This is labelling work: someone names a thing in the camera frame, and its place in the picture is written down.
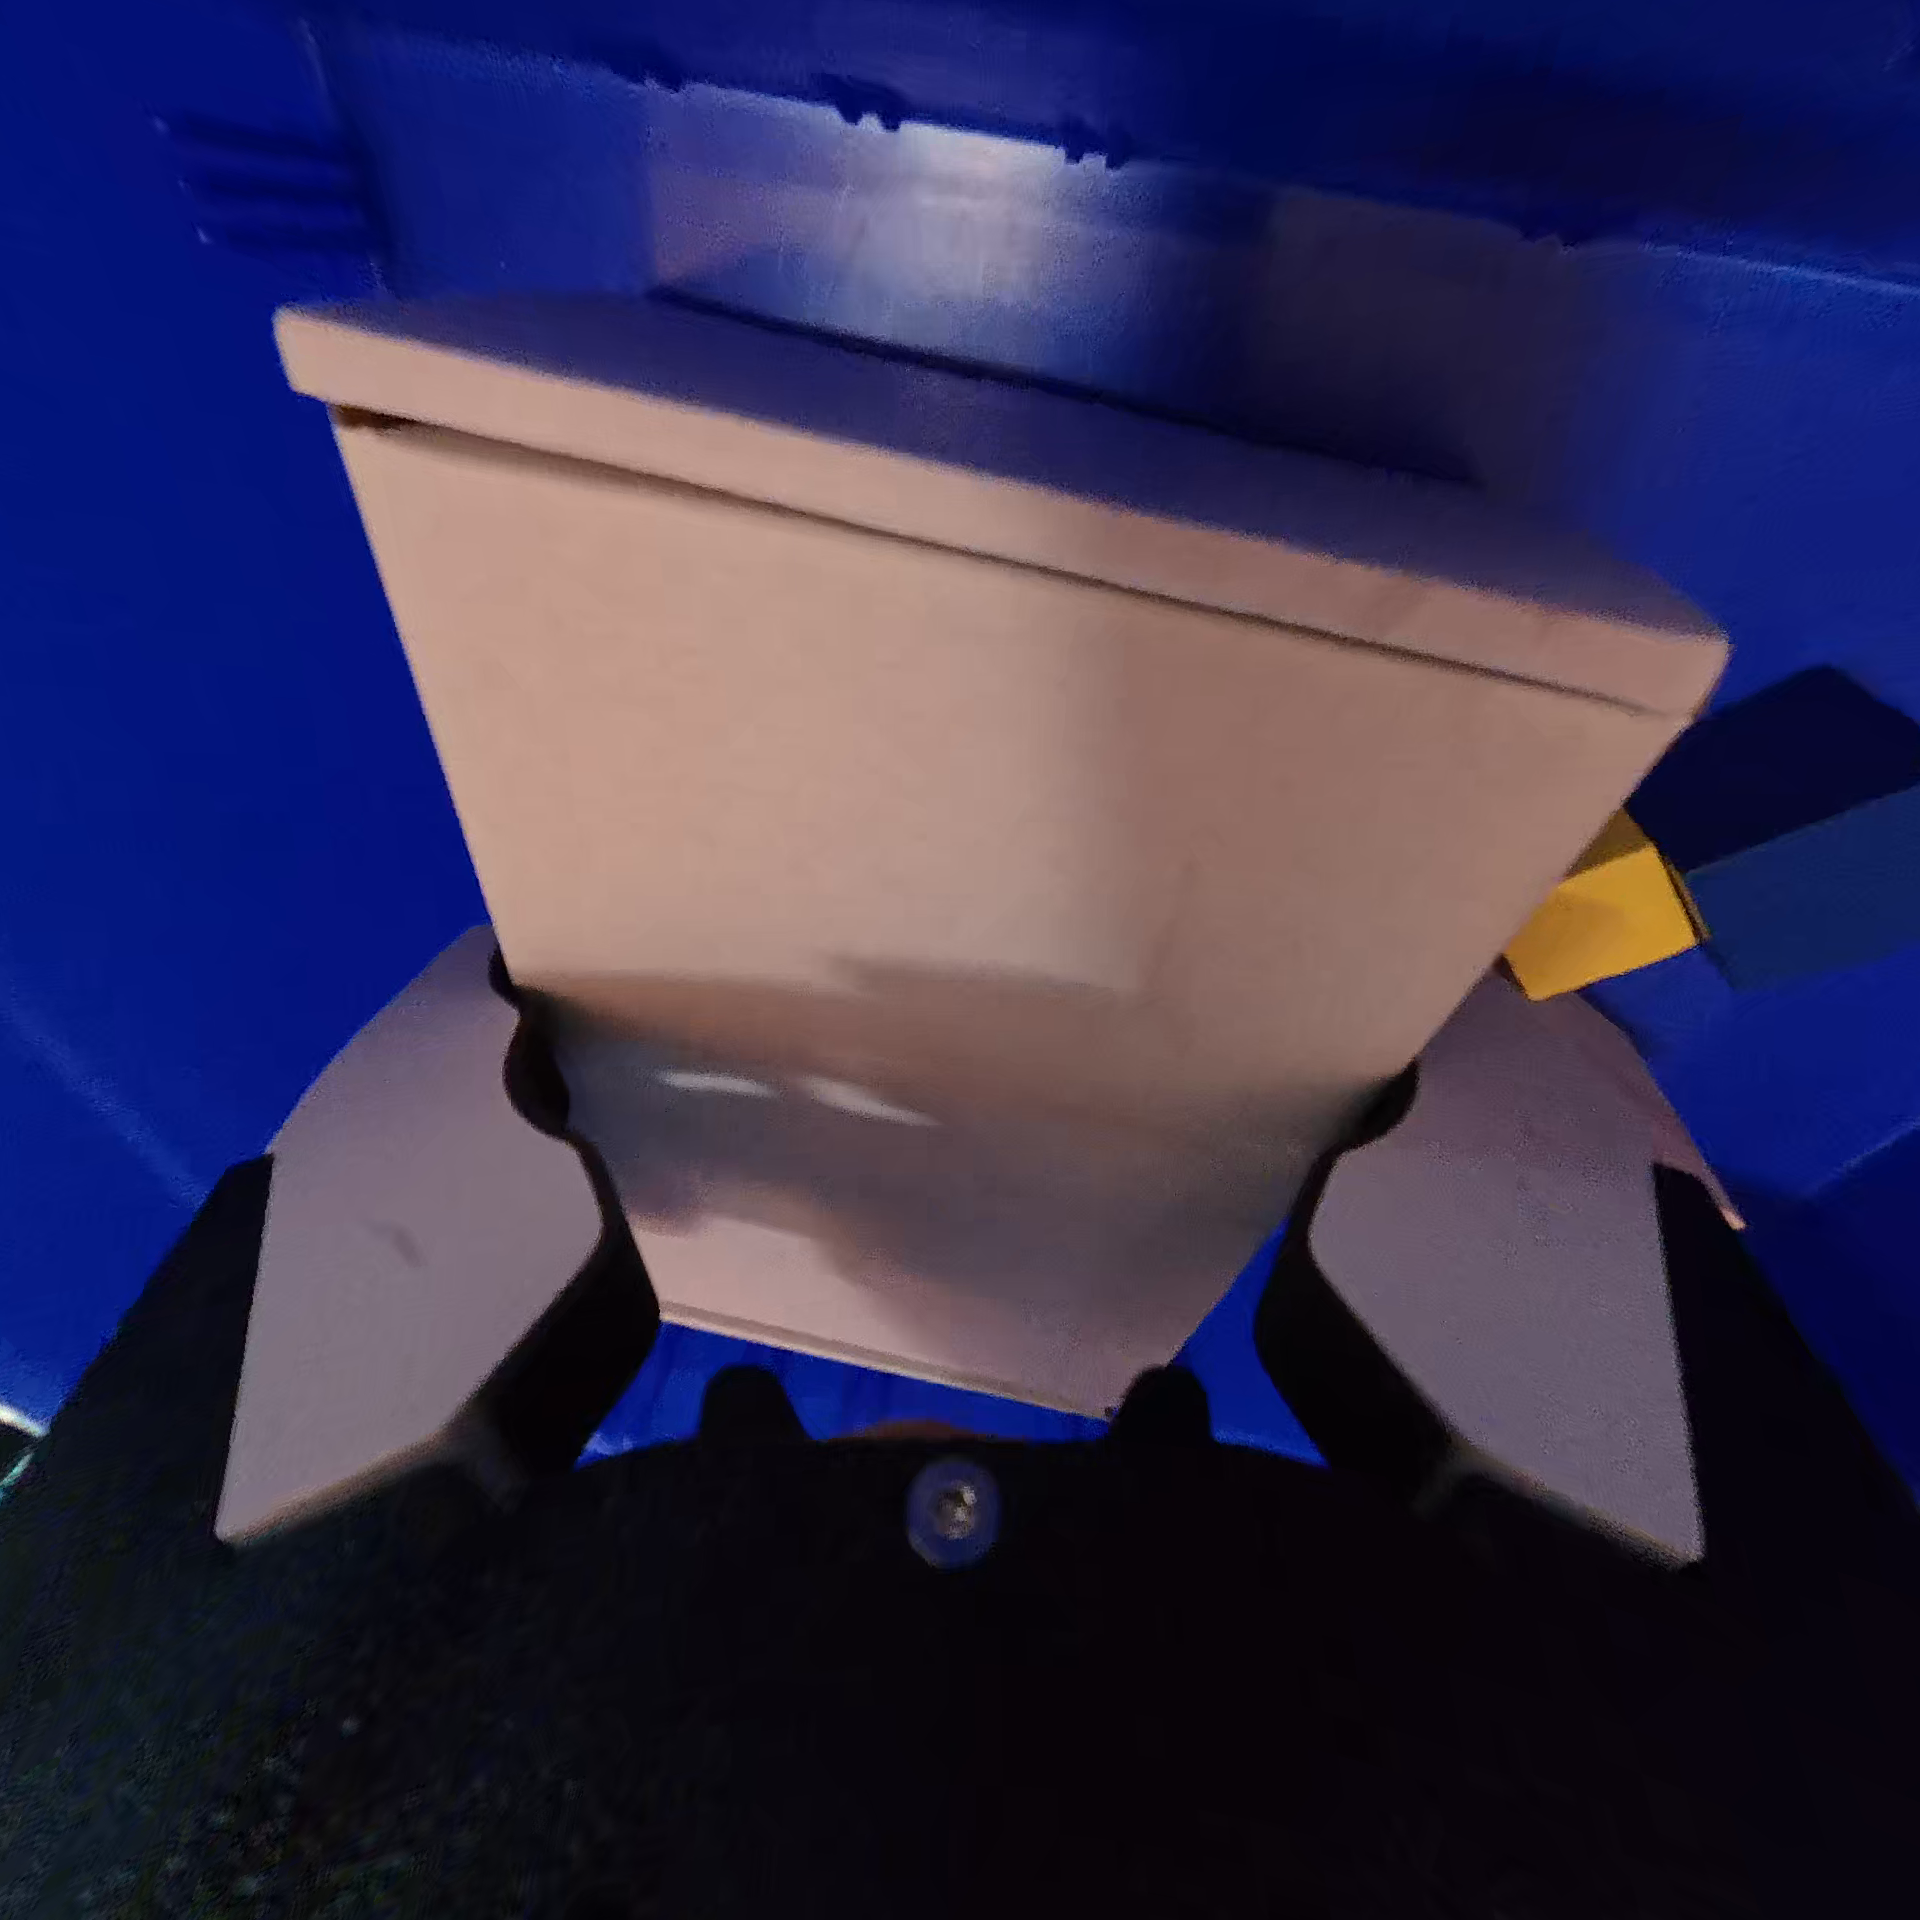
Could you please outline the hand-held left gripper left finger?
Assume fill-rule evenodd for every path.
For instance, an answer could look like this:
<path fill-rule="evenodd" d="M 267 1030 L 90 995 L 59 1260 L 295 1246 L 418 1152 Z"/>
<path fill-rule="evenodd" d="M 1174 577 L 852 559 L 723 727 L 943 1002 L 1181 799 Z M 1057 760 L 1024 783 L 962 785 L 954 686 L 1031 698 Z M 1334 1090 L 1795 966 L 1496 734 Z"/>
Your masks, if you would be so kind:
<path fill-rule="evenodd" d="M 436 1471 L 510 1503 L 587 1457 L 661 1304 L 492 926 L 335 1056 L 269 1162 L 222 1545 Z"/>

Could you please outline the blue plastic bin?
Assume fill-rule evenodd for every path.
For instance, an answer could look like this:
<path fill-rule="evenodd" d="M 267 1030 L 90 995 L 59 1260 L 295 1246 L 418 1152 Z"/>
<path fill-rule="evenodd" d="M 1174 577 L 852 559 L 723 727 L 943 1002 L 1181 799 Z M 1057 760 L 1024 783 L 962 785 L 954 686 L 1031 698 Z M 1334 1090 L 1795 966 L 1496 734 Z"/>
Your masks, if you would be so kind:
<path fill-rule="evenodd" d="M 5 4 L 5 1425 L 482 916 L 276 310 L 650 292 L 1476 482 L 1916 717 L 1916 4 Z"/>

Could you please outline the blue cube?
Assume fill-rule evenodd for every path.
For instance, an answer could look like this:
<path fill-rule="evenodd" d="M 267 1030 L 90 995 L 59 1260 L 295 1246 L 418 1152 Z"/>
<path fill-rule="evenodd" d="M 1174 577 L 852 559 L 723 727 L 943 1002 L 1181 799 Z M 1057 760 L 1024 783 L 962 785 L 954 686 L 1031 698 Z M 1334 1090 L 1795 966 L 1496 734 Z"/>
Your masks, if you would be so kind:
<path fill-rule="evenodd" d="M 1916 720 L 1839 669 L 1702 717 L 1638 821 L 1745 993 L 1916 944 Z"/>

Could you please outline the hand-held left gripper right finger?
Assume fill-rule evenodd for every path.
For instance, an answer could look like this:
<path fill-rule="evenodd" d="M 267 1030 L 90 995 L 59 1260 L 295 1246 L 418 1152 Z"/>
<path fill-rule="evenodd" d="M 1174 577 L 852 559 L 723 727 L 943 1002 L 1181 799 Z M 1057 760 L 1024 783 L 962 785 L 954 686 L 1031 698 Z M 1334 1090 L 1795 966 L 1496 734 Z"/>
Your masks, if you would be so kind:
<path fill-rule="evenodd" d="M 1259 1358 L 1323 1461 L 1416 1508 L 1490 1481 L 1699 1561 L 1662 1170 L 1739 1225 L 1620 1029 L 1478 983 L 1314 1166 L 1267 1273 Z"/>

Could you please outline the white cardboard box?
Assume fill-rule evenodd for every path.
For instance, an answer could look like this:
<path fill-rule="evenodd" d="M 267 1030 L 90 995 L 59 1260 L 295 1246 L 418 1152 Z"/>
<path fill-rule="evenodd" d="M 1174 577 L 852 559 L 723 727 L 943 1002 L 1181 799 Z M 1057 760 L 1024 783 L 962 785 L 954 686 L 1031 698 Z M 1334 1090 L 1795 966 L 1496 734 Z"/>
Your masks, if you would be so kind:
<path fill-rule="evenodd" d="M 1062 1413 L 1732 654 L 1473 490 L 676 303 L 274 336 L 665 1318 Z"/>

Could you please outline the yellow cube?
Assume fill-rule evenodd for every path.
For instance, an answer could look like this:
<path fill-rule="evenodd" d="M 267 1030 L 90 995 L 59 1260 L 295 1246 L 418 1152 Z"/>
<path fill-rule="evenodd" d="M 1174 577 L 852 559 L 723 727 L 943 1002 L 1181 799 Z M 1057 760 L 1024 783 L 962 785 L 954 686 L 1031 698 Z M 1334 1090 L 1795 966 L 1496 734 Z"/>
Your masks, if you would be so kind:
<path fill-rule="evenodd" d="M 1707 925 L 1666 855 L 1620 810 L 1502 950 L 1531 1001 L 1596 984 L 1701 948 Z"/>

